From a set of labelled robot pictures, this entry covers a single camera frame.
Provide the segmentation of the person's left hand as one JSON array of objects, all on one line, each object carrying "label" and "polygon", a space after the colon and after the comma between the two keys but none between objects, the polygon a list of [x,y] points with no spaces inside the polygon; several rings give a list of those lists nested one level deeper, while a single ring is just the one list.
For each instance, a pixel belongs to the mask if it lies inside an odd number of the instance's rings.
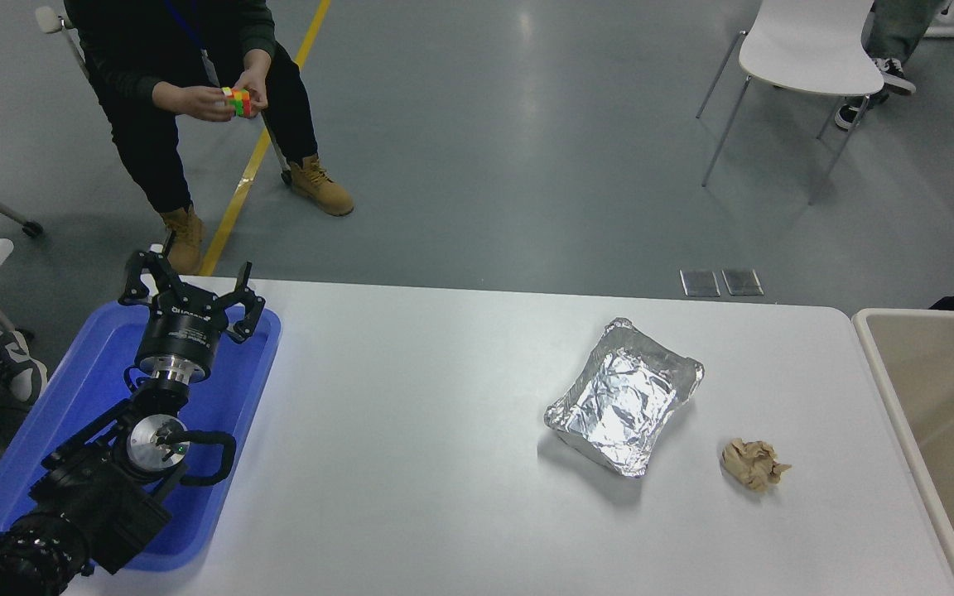
[{"label": "person's left hand", "polygon": [[250,109],[246,118],[255,118],[268,106],[266,79],[272,56],[263,49],[247,50],[243,54],[242,63],[243,70],[232,88],[249,92]]}]

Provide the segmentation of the person's right hand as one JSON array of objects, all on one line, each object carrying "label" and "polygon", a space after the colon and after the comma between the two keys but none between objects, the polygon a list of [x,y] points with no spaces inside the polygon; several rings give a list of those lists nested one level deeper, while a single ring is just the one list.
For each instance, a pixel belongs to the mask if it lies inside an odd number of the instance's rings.
[{"label": "person's right hand", "polygon": [[163,80],[154,87],[152,102],[166,112],[185,114],[206,122],[224,123],[236,116],[224,92],[215,87],[179,87]]}]

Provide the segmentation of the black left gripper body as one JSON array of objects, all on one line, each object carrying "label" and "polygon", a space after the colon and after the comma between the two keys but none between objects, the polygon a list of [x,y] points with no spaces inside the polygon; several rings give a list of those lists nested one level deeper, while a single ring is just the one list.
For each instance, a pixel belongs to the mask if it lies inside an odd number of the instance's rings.
[{"label": "black left gripper body", "polygon": [[136,364],[154,370],[160,356],[175,356],[202,371],[212,369],[220,336],[227,327],[226,308],[205,290],[163,291],[152,298],[149,321],[137,348]]}]

